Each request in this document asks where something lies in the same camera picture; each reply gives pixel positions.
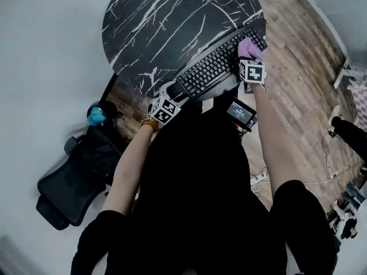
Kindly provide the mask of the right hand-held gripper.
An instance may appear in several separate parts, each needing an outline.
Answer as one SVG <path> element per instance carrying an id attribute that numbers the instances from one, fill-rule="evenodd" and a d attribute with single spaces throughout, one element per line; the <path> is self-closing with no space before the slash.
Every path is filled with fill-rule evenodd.
<path id="1" fill-rule="evenodd" d="M 266 91 L 266 70 L 265 65 L 259 59 L 250 60 L 240 58 L 239 61 L 239 79 L 244 83 L 244 92 L 252 93 L 251 84 L 258 84 Z"/>

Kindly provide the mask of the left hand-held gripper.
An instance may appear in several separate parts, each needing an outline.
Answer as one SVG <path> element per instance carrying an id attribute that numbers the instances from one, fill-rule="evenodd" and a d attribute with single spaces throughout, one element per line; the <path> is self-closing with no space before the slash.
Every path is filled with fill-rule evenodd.
<path id="1" fill-rule="evenodd" d="M 162 125 L 169 123 L 181 111 L 181 108 L 176 104 L 176 102 L 187 101 L 190 99 L 189 95 L 183 92 L 175 95 L 173 100 L 167 95 L 167 89 L 176 82 L 176 80 L 171 80 L 164 83 L 157 90 L 157 95 L 160 96 L 150 100 L 149 102 L 147 114 Z"/>

